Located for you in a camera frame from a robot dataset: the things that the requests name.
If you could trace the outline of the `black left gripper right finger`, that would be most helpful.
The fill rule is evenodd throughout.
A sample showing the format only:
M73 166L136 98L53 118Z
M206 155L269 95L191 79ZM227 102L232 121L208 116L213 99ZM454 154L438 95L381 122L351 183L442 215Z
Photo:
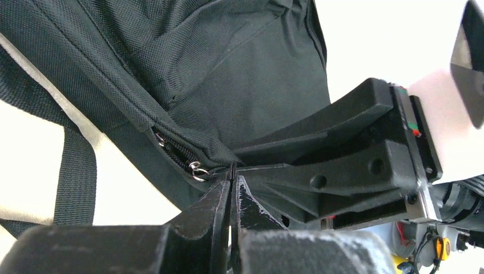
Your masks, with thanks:
M255 199L243 176L233 190L234 273L395 273L392 256L376 235L288 230Z

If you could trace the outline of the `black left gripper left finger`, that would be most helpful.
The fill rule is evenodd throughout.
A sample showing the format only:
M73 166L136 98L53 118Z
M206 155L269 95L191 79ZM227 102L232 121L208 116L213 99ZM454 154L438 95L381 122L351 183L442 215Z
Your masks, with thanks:
M231 184L219 181L164 225L39 226L2 273L226 273Z

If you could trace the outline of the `black fabric student bag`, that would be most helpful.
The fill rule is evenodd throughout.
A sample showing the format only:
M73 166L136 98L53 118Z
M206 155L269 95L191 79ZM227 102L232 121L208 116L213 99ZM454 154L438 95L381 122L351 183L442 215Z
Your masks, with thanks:
M330 102L313 1L2 1L4 35L178 208Z

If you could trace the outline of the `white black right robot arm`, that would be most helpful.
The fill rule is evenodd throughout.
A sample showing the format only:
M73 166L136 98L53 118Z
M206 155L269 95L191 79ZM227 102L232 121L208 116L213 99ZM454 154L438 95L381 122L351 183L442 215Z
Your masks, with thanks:
M235 149L254 196L293 223L381 228L409 271L483 246L483 176L441 183L419 97L364 80L311 116Z

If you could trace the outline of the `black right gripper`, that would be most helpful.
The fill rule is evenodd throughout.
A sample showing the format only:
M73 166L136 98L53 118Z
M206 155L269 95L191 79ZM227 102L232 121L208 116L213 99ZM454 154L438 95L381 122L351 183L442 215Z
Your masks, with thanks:
M376 78L318 112L234 149L246 166L291 164L321 148L339 146L393 108L404 125L404 144L384 140L359 152L301 166L239 168L257 184L322 219L322 229L362 229L408 220L442 220L433 182L442 167L419 98Z

